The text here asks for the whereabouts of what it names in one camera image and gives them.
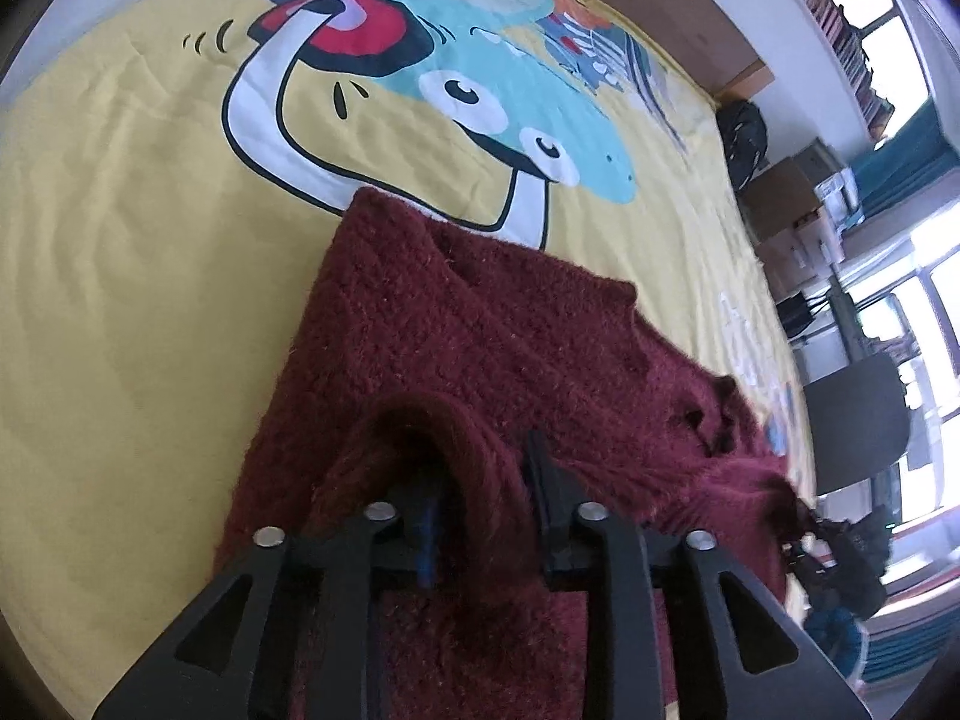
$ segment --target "bed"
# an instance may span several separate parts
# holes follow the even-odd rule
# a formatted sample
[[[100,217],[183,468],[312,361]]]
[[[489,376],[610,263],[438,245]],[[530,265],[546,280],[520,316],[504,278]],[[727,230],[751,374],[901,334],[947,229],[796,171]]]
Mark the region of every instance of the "bed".
[[[358,186],[634,282],[812,495],[712,102],[600,1],[142,0],[2,117],[0,610],[73,717],[208,579]]]

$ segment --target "knit fabric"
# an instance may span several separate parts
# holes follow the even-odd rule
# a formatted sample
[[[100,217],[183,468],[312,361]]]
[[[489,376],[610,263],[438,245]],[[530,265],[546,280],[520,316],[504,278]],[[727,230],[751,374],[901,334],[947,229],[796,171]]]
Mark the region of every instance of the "knit fabric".
[[[800,531],[786,461],[733,379],[671,346],[636,297],[359,191],[248,450],[217,565],[264,525],[329,533],[418,464],[443,461],[463,514],[446,528],[440,585],[382,605],[391,717],[573,720],[586,605],[539,576],[521,477],[538,427],[591,498],[664,533],[712,531],[782,600],[779,543]],[[662,608],[659,649],[669,702]]]

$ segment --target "bookshelf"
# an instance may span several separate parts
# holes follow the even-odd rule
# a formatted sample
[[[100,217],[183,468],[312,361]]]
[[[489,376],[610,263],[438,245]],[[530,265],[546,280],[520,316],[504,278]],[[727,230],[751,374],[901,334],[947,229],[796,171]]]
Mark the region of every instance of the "bookshelf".
[[[771,163],[819,137],[850,161],[874,147],[846,71],[804,0],[714,0],[774,74],[754,98]]]
[[[857,104],[867,122],[867,129],[870,130],[872,138],[878,141],[890,122],[894,106],[872,88],[874,72],[857,30],[847,21],[843,6],[834,0],[802,1],[832,46],[833,53],[856,95]]]

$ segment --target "black backpack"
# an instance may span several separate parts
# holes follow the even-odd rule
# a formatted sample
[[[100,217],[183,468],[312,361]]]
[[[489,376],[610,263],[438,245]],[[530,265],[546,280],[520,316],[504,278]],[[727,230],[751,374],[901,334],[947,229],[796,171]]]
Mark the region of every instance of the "black backpack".
[[[750,100],[736,100],[717,111],[727,172],[733,191],[741,193],[767,155],[767,125]]]

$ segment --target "teal cartoon shape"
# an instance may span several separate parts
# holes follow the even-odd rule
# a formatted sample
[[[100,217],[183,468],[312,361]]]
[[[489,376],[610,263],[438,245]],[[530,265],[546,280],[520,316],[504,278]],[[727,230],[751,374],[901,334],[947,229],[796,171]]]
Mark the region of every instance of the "teal cartoon shape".
[[[551,0],[270,1],[248,30],[259,46],[230,84],[222,118],[238,156],[295,196],[339,214],[359,187],[378,186],[429,215],[530,247],[546,243],[552,185],[584,186],[617,203],[634,196],[630,158],[592,96],[501,34],[550,13]],[[499,218],[451,218],[428,199],[303,148],[283,122],[299,63],[366,76],[456,122],[464,138],[510,167]]]

